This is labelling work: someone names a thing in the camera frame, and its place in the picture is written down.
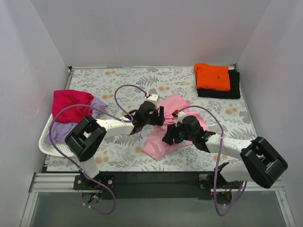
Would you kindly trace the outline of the pink t shirt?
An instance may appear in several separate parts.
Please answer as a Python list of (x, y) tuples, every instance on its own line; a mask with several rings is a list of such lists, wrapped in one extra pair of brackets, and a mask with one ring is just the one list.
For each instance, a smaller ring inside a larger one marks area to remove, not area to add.
[(164, 154), (172, 153), (180, 147), (192, 145), (191, 141), (183, 141), (179, 144), (173, 144), (170, 146), (162, 141), (167, 132), (167, 127), (176, 123), (176, 118), (173, 117), (172, 113), (175, 110), (180, 110), (186, 106), (190, 106), (190, 102), (178, 94), (173, 94), (169, 98), (158, 102), (158, 106), (164, 107), (165, 121), (162, 126), (154, 127), (146, 140), (145, 146), (143, 147), (143, 151), (156, 160), (160, 160)]

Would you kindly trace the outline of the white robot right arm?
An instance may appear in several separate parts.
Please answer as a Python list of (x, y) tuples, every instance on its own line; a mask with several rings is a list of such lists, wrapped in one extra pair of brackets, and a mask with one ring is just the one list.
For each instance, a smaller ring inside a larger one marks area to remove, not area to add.
[(239, 163), (219, 165), (214, 182), (220, 188), (225, 188), (234, 181), (251, 181), (268, 189), (288, 168), (287, 162), (265, 138), (223, 138), (215, 132), (204, 130), (192, 115), (169, 125), (162, 141), (169, 145), (191, 141), (198, 150), (240, 160)]

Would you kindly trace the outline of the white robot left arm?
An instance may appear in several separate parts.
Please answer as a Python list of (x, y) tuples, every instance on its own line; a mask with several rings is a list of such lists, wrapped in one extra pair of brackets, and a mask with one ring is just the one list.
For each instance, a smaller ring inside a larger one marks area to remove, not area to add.
[(164, 107), (156, 107), (151, 101), (144, 101), (134, 111), (132, 122), (125, 117), (117, 120), (97, 120), (90, 115), (84, 117), (65, 138), (66, 145), (79, 162), (80, 171), (86, 174), (84, 183), (90, 189), (100, 186), (101, 178), (94, 155), (104, 139), (133, 135), (141, 132), (146, 125), (162, 126), (164, 120)]

